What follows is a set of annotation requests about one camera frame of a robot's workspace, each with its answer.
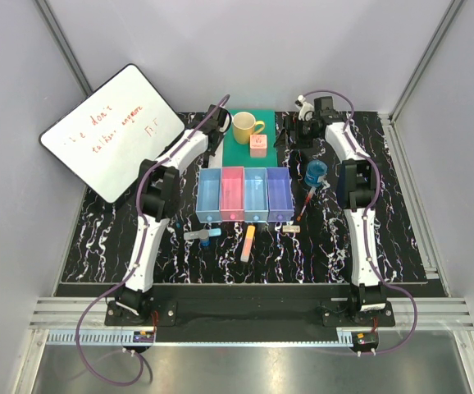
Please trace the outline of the purple bin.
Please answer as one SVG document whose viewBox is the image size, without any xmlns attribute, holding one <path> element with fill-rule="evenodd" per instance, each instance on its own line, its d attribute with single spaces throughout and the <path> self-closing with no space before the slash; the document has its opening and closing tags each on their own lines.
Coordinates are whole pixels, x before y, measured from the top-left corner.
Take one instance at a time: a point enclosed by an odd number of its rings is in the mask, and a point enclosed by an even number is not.
<svg viewBox="0 0 474 394">
<path fill-rule="evenodd" d="M 291 179 L 287 167 L 267 168 L 268 222 L 288 222 L 294 215 Z"/>
</svg>

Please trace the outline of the yellow mug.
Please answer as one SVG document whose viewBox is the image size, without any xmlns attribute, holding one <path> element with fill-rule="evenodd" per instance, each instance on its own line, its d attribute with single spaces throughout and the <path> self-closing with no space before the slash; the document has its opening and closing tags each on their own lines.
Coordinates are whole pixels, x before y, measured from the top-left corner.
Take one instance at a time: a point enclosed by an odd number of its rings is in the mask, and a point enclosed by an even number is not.
<svg viewBox="0 0 474 394">
<path fill-rule="evenodd" d="M 251 135 L 264 131 L 266 123 L 258 121 L 250 112 L 238 112 L 232 118 L 232 130 L 238 144 L 248 144 Z"/>
</svg>

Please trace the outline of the sky blue bin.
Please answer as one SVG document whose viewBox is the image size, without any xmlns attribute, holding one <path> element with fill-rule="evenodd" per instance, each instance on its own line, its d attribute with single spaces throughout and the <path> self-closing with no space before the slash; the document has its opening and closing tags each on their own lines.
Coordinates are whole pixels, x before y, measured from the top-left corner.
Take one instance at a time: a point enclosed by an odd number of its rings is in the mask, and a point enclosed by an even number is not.
<svg viewBox="0 0 474 394">
<path fill-rule="evenodd" d="M 244 169 L 244 220 L 267 222 L 269 214 L 267 170 L 264 167 Z"/>
</svg>

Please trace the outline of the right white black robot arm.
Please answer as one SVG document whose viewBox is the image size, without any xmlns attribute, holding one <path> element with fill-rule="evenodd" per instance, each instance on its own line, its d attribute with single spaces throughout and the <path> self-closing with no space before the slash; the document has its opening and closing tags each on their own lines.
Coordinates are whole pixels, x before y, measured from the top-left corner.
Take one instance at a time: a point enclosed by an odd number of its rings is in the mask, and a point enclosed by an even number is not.
<svg viewBox="0 0 474 394">
<path fill-rule="evenodd" d="M 298 112 L 284 118 L 276 145 L 305 149 L 312 147 L 315 140 L 323 139 L 340 161 L 335 194 L 347 219 L 352 255 L 346 313 L 352 323 L 362 326 L 382 313 L 386 305 L 375 236 L 381 174 L 353 136 L 350 127 L 353 116 L 345 117 L 334 109 L 332 91 L 320 92 L 323 95 L 313 102 L 305 94 L 298 96 L 295 100 Z"/>
</svg>

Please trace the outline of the green book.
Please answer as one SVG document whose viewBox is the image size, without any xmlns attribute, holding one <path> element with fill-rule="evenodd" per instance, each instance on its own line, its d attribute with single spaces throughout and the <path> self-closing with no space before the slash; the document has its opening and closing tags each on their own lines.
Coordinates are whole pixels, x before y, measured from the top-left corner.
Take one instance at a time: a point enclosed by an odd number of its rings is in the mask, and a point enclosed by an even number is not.
<svg viewBox="0 0 474 394">
<path fill-rule="evenodd" d="M 239 112 L 249 112 L 257 121 L 266 123 L 262 135 L 267 137 L 267 155 L 264 158 L 253 158 L 250 156 L 249 145 L 239 144 L 230 128 L 223 140 L 223 167 L 277 167 L 277 151 L 274 147 L 276 140 L 276 115 L 271 109 L 231 109 L 232 116 Z"/>
</svg>

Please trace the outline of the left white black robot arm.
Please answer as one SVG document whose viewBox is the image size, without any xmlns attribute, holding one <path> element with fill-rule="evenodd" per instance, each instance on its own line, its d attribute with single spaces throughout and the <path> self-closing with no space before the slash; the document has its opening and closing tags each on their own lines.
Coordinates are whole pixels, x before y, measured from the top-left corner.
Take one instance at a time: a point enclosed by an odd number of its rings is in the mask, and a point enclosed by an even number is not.
<svg viewBox="0 0 474 394">
<path fill-rule="evenodd" d="M 212 105 L 204 117 L 195 117 L 189 123 L 166 152 L 140 164 L 134 248 L 126 275 L 115 292 L 116 306 L 135 325 L 151 317 L 154 267 L 163 233 L 179 210 L 181 177 L 197 157 L 216 152 L 230 123 L 231 115 L 224 106 Z"/>
</svg>

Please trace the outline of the pink bin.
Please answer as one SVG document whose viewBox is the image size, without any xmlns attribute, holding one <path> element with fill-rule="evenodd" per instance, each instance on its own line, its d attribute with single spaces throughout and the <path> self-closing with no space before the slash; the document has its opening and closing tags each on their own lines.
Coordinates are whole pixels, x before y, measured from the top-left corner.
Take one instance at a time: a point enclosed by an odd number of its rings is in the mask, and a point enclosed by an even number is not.
<svg viewBox="0 0 474 394">
<path fill-rule="evenodd" d="M 244 168 L 221 169 L 221 218 L 223 222 L 244 220 Z"/>
</svg>

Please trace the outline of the pink cube box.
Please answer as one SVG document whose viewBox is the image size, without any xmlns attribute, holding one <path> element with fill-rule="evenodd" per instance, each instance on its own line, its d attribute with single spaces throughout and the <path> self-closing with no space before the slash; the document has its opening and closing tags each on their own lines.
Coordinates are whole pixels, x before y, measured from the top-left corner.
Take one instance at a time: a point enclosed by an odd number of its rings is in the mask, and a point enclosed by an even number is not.
<svg viewBox="0 0 474 394">
<path fill-rule="evenodd" d="M 249 138 L 249 152 L 251 158 L 265 158 L 267 156 L 268 141 L 264 134 L 253 134 Z"/>
</svg>

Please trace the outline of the light blue bin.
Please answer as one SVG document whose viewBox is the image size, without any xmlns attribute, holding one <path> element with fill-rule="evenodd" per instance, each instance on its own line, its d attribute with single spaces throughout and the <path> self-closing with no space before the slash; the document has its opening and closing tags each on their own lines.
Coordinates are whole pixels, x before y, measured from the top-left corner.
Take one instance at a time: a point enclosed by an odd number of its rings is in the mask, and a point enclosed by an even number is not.
<svg viewBox="0 0 474 394">
<path fill-rule="evenodd" d="M 202 168 L 198 174 L 195 212 L 201 223 L 221 222 L 221 169 Z"/>
</svg>

